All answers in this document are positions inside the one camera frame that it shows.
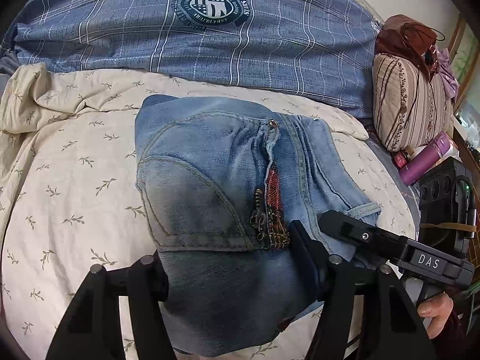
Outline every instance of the screw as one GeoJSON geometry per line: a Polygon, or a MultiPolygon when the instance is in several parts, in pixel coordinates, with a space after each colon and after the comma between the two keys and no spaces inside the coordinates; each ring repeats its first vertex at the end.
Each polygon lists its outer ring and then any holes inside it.
{"type": "Polygon", "coordinates": [[[343,259],[338,254],[332,254],[328,257],[328,261],[337,266],[342,263],[343,259]]]}
{"type": "Polygon", "coordinates": [[[90,273],[92,273],[92,274],[97,274],[97,273],[100,272],[102,269],[103,269],[103,267],[102,267],[100,264],[93,264],[93,265],[90,267],[90,273]]]}
{"type": "Polygon", "coordinates": [[[144,266],[149,266],[151,263],[153,263],[153,256],[147,254],[147,256],[143,256],[143,257],[140,259],[140,262],[141,262],[144,266]]]}
{"type": "Polygon", "coordinates": [[[390,274],[392,273],[392,267],[387,265],[387,264],[382,264],[380,266],[380,271],[383,272],[384,274],[390,274]]]}

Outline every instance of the brown bag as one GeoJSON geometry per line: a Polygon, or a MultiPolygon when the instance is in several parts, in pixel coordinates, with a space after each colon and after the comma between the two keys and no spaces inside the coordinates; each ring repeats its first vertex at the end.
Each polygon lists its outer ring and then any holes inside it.
{"type": "Polygon", "coordinates": [[[375,55],[390,54],[414,64],[430,82],[437,70],[435,42],[430,27],[405,15],[389,17],[375,42],[375,55]]]}

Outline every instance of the purple thermos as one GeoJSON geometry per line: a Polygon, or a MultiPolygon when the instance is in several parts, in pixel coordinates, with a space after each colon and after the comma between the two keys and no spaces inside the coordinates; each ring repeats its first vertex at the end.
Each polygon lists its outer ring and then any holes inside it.
{"type": "Polygon", "coordinates": [[[412,185],[450,149],[448,136],[440,131],[413,160],[400,169],[400,178],[412,185]]]}

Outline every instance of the plaid pillow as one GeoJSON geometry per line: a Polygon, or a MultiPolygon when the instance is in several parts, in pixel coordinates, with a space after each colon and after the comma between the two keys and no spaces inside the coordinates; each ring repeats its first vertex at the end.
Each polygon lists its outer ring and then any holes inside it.
{"type": "Polygon", "coordinates": [[[378,54],[373,89],[373,122],[387,150],[426,145],[442,130],[452,135],[453,106],[439,74],[428,82],[406,59],[378,54]]]}

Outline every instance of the folded blue jeans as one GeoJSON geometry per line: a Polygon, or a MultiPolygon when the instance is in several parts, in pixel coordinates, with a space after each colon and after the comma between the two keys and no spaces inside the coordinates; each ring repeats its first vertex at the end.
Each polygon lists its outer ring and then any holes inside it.
{"type": "Polygon", "coordinates": [[[301,221],[331,254],[351,260],[355,247],[322,233],[316,215],[337,210],[375,225],[380,212],[345,171],[323,120],[230,98],[153,95],[136,117],[135,147],[137,188],[169,276],[162,314],[184,352],[265,344],[315,300],[287,245],[251,222],[255,190],[268,190],[272,170],[286,226],[301,221]]]}

